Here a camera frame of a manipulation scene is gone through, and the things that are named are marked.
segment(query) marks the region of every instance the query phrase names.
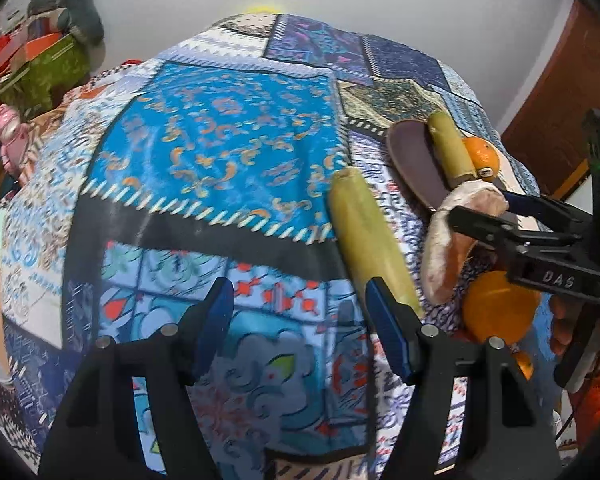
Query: orange sleeve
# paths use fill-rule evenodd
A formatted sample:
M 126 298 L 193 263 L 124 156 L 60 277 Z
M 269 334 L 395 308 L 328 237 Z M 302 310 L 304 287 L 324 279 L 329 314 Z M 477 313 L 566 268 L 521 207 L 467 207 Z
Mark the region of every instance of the orange sleeve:
M 571 405 L 574 408 L 582 400 L 582 405 L 574 416 L 578 446 L 580 447 L 586 444 L 600 423 L 600 375 L 597 375 L 592 381 L 589 391 L 584 395 L 584 399 L 582 398 L 582 392 L 586 389 L 586 385 L 579 392 L 569 394 Z

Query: patchwork tablecloth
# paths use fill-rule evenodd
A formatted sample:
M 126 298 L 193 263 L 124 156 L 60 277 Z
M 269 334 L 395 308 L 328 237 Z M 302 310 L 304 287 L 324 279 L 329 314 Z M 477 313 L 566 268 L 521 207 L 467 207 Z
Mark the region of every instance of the patchwork tablecloth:
M 427 214 L 400 193 L 384 134 L 436 110 L 499 148 L 509 189 L 538 192 L 453 69 L 299 16 L 234 16 L 73 102 L 5 220 L 13 387 L 1 395 L 33 467 L 95 337 L 145 338 L 226 276 L 229 334 L 190 389 L 222 476 L 260 480 L 274 464 L 280 478 L 378 475 L 412 388 L 363 321 L 325 195 L 333 171 L 359 167 L 418 285 Z M 489 265 L 474 253 L 447 304 L 420 294 L 427 321 L 458 327 L 459 300 Z M 459 378 L 441 468 L 465 395 Z M 134 396 L 147 465 L 163 471 L 142 379 Z

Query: pink toy figure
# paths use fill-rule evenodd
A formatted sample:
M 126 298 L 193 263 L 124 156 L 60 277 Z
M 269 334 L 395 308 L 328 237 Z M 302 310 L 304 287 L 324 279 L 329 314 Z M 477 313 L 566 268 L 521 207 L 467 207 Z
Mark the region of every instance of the pink toy figure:
M 0 105 L 0 158 L 4 169 L 15 178 L 29 145 L 29 125 L 20 122 L 18 111 L 9 105 Z

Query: wooden door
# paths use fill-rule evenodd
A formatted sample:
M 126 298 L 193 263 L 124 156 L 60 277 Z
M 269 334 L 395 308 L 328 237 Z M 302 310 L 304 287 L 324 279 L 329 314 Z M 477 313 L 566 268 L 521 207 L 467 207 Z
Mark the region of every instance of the wooden door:
M 552 58 L 502 135 L 541 192 L 553 194 L 570 176 L 586 171 L 580 124 L 590 108 L 600 108 L 600 19 L 575 0 Z

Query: orange fruit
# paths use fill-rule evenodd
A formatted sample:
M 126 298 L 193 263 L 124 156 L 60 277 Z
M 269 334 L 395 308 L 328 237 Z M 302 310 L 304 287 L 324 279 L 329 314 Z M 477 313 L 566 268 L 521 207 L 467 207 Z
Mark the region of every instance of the orange fruit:
M 525 379 L 528 381 L 534 372 L 534 364 L 531 360 L 531 357 L 528 353 L 523 352 L 522 350 L 518 352 L 513 352 L 512 355 L 518 363 L 520 370 L 522 370 L 522 374 L 524 375 Z
M 462 142 L 478 176 L 487 182 L 495 180 L 500 171 L 500 157 L 494 145 L 480 137 L 465 137 Z
M 462 301 L 462 320 L 478 342 L 496 335 L 510 345 L 529 330 L 539 303 L 538 291 L 513 285 L 505 272 L 492 270 L 469 285 Z

